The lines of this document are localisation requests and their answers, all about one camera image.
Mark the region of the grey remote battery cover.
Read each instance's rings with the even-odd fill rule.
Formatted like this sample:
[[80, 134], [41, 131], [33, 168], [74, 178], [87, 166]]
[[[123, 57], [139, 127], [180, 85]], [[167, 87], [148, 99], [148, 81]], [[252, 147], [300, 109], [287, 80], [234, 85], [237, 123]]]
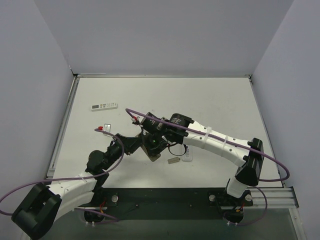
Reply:
[[173, 157], [167, 160], [169, 164], [178, 163], [180, 161], [179, 157]]

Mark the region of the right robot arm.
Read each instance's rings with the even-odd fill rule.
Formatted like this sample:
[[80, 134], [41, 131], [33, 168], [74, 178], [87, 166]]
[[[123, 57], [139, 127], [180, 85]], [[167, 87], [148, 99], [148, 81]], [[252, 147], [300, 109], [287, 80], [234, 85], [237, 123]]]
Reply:
[[263, 142], [258, 138], [233, 138], [179, 113], [165, 119], [148, 112], [139, 125], [151, 137], [149, 143], [157, 151], [161, 147], [160, 141], [193, 146], [225, 158], [237, 166], [235, 175], [226, 186], [226, 193], [234, 198], [241, 198], [247, 187], [255, 187], [259, 183], [264, 156], [261, 155]]

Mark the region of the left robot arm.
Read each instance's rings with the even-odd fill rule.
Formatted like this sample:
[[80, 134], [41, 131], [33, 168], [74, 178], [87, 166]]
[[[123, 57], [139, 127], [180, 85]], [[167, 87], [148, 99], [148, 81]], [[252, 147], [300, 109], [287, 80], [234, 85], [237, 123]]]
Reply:
[[13, 212], [11, 220], [32, 240], [42, 238], [55, 220], [89, 203], [101, 203], [99, 190], [124, 155], [134, 153], [143, 143], [138, 134], [126, 137], [116, 134], [105, 152], [94, 150], [89, 154], [85, 171], [73, 178], [51, 180], [49, 185], [35, 184]]

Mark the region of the aluminium frame rail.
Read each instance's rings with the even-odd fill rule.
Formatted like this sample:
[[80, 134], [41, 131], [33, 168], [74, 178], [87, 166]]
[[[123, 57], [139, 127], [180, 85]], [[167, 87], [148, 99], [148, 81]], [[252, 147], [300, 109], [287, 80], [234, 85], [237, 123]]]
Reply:
[[105, 203], [113, 208], [131, 203], [135, 206], [147, 204], [218, 206], [226, 209], [241, 207], [298, 208], [298, 200], [293, 188], [249, 187], [241, 198], [227, 194], [224, 188], [100, 188], [95, 191], [92, 200], [80, 205], [96, 208]]

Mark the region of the white remote with display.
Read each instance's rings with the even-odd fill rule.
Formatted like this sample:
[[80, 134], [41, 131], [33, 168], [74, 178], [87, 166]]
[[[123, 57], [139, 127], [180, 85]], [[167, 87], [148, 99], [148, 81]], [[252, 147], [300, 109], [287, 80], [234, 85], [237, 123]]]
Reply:
[[97, 111], [106, 111], [106, 110], [114, 110], [118, 108], [118, 104], [116, 102], [102, 103], [91, 106], [92, 112]]

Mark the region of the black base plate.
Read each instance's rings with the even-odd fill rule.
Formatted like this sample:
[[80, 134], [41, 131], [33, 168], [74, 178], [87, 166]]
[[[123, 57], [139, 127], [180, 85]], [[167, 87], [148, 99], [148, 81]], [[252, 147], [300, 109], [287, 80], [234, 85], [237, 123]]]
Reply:
[[85, 207], [104, 213], [84, 212], [87, 222], [106, 220], [220, 220], [224, 212], [243, 219], [243, 207], [253, 206], [246, 190], [240, 198], [224, 188], [102, 188]]

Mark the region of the white remote being loaded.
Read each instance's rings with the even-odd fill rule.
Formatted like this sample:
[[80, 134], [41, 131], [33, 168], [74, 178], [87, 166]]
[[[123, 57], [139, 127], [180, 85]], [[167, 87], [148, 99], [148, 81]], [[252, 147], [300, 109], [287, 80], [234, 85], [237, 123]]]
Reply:
[[186, 145], [185, 146], [185, 153], [182, 156], [183, 162], [191, 162], [193, 160], [193, 149], [192, 146]]

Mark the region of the grey beige remote control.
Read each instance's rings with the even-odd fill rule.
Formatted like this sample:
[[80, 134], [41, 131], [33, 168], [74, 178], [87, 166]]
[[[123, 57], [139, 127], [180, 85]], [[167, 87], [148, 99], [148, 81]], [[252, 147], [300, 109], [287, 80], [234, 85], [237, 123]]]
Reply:
[[137, 135], [141, 136], [143, 139], [143, 145], [140, 147], [142, 151], [146, 154], [146, 156], [149, 158], [151, 162], [155, 162], [157, 159], [160, 158], [161, 154], [157, 153], [156, 148], [159, 146], [157, 143], [153, 142], [153, 137], [147, 133], [143, 134], [140, 133]]

